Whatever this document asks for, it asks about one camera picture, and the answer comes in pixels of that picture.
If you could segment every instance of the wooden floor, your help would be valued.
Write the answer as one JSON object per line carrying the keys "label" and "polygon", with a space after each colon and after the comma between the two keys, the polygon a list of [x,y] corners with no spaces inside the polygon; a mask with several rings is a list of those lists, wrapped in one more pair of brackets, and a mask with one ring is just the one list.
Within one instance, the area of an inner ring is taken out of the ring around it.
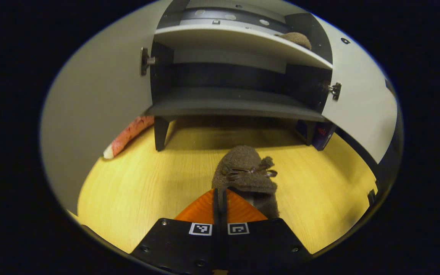
{"label": "wooden floor", "polygon": [[80,193],[77,219],[130,253],[157,219],[176,217],[210,190],[220,159],[244,144],[261,158],[273,158],[280,217],[315,253],[358,221],[369,206],[367,194],[377,187],[369,167],[339,136],[319,152],[302,145],[292,122],[183,117],[171,123],[161,152],[151,127],[113,160],[96,161]]}

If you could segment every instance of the white cabinet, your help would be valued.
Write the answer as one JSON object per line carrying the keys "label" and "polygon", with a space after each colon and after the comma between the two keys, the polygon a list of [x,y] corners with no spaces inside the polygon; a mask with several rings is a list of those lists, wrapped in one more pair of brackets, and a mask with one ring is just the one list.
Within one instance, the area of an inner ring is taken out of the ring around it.
{"label": "white cabinet", "polygon": [[332,100],[329,94],[322,115],[350,134],[379,163],[395,131],[396,99],[376,61],[351,37],[316,19],[332,47],[331,84],[342,84],[339,99]]}
{"label": "white cabinet", "polygon": [[96,34],[51,86],[40,122],[40,149],[52,189],[74,214],[81,186],[103,149],[152,104],[150,76],[140,76],[140,49],[152,46],[170,3],[142,7]]}

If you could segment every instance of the black background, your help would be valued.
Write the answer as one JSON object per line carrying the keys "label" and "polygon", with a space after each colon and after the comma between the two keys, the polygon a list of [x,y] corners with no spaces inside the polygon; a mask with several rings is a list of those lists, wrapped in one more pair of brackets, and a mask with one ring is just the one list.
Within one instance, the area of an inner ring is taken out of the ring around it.
{"label": "black background", "polygon": [[[54,76],[89,38],[143,4],[0,2],[0,273],[146,272],[70,221],[38,151]],[[440,2],[299,5],[356,39],[386,70],[401,101],[405,148],[396,184],[372,220],[287,273],[440,273]]]}

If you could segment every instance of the ar tag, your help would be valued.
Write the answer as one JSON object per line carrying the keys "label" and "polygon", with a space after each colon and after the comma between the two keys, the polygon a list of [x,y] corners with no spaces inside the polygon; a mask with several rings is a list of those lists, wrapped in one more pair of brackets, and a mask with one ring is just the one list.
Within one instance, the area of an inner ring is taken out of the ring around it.
{"label": "ar tag", "polygon": [[229,235],[249,234],[249,226],[247,223],[229,223],[228,234]]}
{"label": "ar tag", "polygon": [[209,223],[191,223],[190,235],[211,236],[213,225]]}

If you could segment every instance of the pink object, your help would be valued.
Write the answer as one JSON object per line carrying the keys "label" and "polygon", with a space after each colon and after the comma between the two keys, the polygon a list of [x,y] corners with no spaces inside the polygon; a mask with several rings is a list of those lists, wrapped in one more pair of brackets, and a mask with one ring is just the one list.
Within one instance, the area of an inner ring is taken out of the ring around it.
{"label": "pink object", "polygon": [[103,152],[103,157],[106,159],[113,159],[117,156],[127,143],[140,134],[143,130],[147,129],[150,125],[154,124],[153,116],[138,116],[134,119],[126,129],[124,129],[113,142]]}

